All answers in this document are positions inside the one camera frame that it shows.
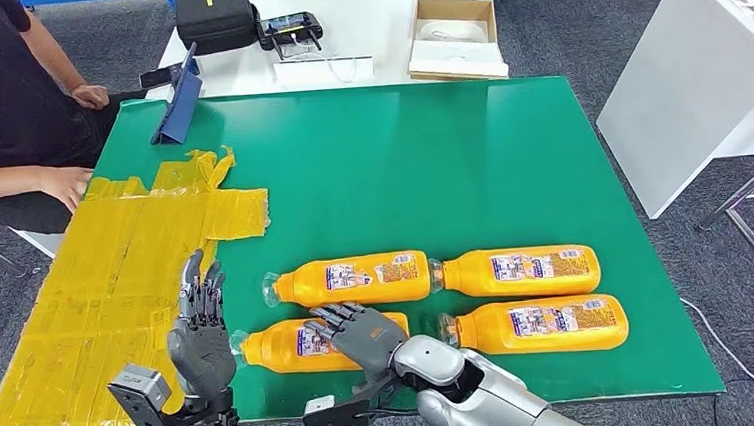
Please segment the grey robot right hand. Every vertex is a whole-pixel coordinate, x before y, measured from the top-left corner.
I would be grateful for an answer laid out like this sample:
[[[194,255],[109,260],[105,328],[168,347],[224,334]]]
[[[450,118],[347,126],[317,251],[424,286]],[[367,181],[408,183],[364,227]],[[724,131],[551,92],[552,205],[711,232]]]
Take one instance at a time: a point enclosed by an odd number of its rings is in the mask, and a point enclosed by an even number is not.
[[[359,303],[330,303],[311,308],[310,314],[315,320],[305,327],[329,340],[369,381],[389,375],[394,353],[409,339],[395,320]]]

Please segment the person's left hand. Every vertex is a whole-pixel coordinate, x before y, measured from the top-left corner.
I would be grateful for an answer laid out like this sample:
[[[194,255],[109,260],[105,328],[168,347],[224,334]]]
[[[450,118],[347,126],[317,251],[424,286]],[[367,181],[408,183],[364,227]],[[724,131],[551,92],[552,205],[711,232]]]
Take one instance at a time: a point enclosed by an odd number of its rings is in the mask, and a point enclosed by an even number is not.
[[[70,96],[80,106],[90,110],[101,110],[110,102],[108,90],[96,84],[79,84],[70,91]]]

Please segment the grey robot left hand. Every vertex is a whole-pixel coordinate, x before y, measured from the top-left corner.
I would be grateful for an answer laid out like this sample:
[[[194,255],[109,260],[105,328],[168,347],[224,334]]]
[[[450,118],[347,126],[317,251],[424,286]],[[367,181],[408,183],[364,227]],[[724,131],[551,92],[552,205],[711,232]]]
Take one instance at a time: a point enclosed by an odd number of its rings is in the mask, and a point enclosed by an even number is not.
[[[202,272],[203,258],[199,248],[185,262],[179,314],[166,340],[188,403],[218,397],[230,388],[236,371],[223,311],[225,273],[218,260]]]

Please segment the person's right hand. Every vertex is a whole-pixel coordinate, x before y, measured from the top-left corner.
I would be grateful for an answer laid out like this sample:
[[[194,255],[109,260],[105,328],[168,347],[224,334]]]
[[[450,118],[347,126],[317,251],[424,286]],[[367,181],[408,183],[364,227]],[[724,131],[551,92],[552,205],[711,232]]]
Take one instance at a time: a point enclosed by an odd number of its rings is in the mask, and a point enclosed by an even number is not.
[[[93,170],[84,167],[39,167],[36,170],[39,191],[57,199],[70,213],[78,208],[92,178]]]

